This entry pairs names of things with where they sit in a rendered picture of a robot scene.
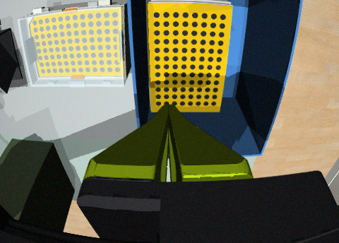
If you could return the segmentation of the pale grey bench mat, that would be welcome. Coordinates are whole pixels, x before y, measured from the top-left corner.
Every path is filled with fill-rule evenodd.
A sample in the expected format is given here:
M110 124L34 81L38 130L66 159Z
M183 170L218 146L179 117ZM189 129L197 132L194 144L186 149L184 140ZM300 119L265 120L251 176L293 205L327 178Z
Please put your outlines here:
M31 87L17 19L40 7L99 0L0 0L0 30L10 28L23 79L0 95L0 134L120 140L137 129L132 70L124 87Z

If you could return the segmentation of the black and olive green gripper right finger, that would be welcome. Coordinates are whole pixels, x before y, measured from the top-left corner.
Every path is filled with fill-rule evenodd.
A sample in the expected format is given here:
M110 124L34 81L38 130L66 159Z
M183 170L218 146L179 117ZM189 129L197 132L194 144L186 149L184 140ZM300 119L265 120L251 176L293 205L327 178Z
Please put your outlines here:
M246 158L213 138L169 105L171 182L254 178Z

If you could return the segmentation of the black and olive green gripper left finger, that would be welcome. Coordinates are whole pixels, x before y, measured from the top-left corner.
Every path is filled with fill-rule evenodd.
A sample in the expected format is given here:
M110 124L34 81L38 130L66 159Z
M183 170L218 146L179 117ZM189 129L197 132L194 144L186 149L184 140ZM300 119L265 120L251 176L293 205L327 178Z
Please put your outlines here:
M84 178L118 177L167 181L169 105L153 118L91 158Z

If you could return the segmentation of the blue open-top bin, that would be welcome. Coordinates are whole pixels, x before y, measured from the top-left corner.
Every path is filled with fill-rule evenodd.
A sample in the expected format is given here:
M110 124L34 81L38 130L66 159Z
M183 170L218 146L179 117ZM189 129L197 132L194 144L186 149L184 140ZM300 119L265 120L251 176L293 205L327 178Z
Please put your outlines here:
M303 0L227 0L233 5L220 112L181 112L243 157L262 156L297 41ZM146 0L127 0L137 128L150 121Z

